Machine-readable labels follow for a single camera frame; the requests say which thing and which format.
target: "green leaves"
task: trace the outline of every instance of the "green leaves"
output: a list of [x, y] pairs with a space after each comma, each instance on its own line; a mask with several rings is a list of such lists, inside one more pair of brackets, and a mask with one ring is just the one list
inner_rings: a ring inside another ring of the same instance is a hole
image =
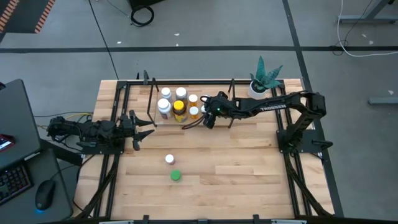
[[276, 77], [279, 75], [280, 70], [283, 65], [279, 68], [273, 69], [271, 72], [266, 73], [266, 68], [264, 66], [264, 60], [260, 56], [259, 62], [257, 64], [257, 72], [256, 77], [250, 73], [251, 80], [254, 82], [255, 87], [258, 90], [263, 90], [265, 88], [274, 88], [277, 85], [280, 85], [278, 81], [276, 81]]

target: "wooden tabletop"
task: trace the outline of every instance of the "wooden tabletop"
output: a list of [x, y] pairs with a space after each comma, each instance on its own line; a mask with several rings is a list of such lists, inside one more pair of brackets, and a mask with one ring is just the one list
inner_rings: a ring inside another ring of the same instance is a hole
[[[285, 79], [286, 92], [302, 90], [299, 79]], [[168, 86], [173, 93], [185, 87], [188, 94], [214, 96], [218, 91], [228, 92], [228, 85]], [[246, 85], [236, 85], [236, 96], [247, 97]], [[110, 119], [115, 80], [104, 80], [98, 92], [93, 120]], [[149, 120], [146, 110], [150, 86], [132, 86], [128, 109], [140, 119]], [[123, 96], [119, 100], [121, 114]], [[163, 120], [157, 111], [161, 94], [154, 90], [151, 115], [158, 127], [143, 140], [140, 151], [134, 151], [131, 139], [126, 139], [125, 153], [121, 156], [113, 203], [112, 219], [250, 219], [293, 218], [289, 185], [283, 160], [279, 153], [275, 131], [275, 112], [260, 113], [253, 118], [236, 120], [228, 129], [228, 119], [218, 118], [214, 129], [200, 125], [181, 130], [182, 124]], [[293, 121], [300, 113], [291, 110]], [[285, 115], [282, 113], [284, 126]], [[142, 130], [154, 129], [153, 126]], [[165, 162], [173, 154], [175, 165]], [[301, 154], [308, 189], [325, 210], [333, 213], [330, 194], [321, 161], [313, 155]], [[97, 190], [103, 156], [95, 156], [80, 172], [75, 202], [84, 207]], [[170, 172], [182, 173], [179, 182], [170, 179]], [[298, 187], [300, 212], [304, 214]], [[108, 193], [101, 206], [104, 214]]]

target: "keyboard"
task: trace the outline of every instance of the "keyboard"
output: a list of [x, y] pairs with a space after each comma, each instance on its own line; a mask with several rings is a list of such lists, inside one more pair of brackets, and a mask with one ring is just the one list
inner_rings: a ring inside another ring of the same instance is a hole
[[0, 171], [0, 205], [33, 187], [24, 163]]

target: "potted plant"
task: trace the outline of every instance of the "potted plant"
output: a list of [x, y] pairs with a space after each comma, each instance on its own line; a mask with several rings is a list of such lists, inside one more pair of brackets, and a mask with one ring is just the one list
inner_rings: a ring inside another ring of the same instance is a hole
[[277, 87], [280, 82], [275, 80], [278, 76], [283, 65], [279, 68], [273, 69], [269, 73], [266, 73], [266, 68], [264, 66], [264, 60], [260, 56], [259, 63], [257, 65], [256, 77], [250, 73], [251, 83], [248, 90], [248, 95], [254, 99], [263, 99], [266, 94], [266, 90], [270, 88]]

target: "concrete floor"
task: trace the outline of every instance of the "concrete floor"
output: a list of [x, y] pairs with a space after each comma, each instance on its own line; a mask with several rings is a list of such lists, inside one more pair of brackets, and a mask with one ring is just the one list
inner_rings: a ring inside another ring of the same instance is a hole
[[[282, 1], [167, 0], [154, 5], [154, 22], [141, 28], [130, 26], [105, 0], [92, 2], [110, 47], [293, 46]], [[130, 12], [126, 0], [112, 2]], [[368, 2], [345, 0], [343, 12], [361, 14]], [[339, 1], [289, 4], [301, 46], [337, 42]], [[397, 12], [394, 4], [381, 14]], [[144, 12], [137, 15], [144, 17]], [[341, 26], [341, 35], [349, 28]], [[351, 46], [370, 46], [370, 40], [372, 46], [398, 45], [397, 35], [398, 25], [358, 25], [348, 40]], [[0, 43], [0, 48], [71, 47], [104, 47], [87, 0], [57, 0], [40, 34], [7, 34]], [[122, 79], [135, 78], [143, 69], [156, 78], [249, 78], [260, 55], [270, 68], [285, 65], [280, 78], [302, 77], [295, 52], [288, 51], [112, 53]], [[326, 139], [335, 143], [330, 156], [345, 216], [398, 220], [397, 107], [367, 104], [369, 97], [398, 93], [398, 55], [303, 56], [313, 90], [326, 96], [322, 125]], [[0, 54], [0, 62], [1, 81], [23, 79], [36, 115], [92, 111], [100, 80], [115, 79], [108, 53]]]

